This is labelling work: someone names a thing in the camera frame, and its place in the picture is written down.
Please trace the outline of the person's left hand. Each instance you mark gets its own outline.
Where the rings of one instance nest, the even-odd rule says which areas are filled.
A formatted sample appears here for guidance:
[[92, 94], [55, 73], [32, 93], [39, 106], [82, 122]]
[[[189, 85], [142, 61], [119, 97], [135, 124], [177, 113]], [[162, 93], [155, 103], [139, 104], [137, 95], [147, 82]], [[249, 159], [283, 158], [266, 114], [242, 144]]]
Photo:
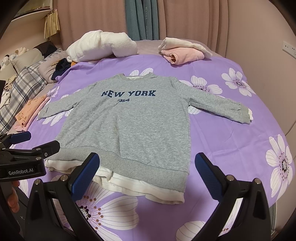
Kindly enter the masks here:
[[17, 213], [20, 210], [19, 206], [19, 198], [16, 193], [15, 187], [19, 187], [20, 182], [19, 181], [13, 181], [11, 186], [11, 195], [7, 198], [8, 205], [10, 207], [10, 210], [13, 213]]

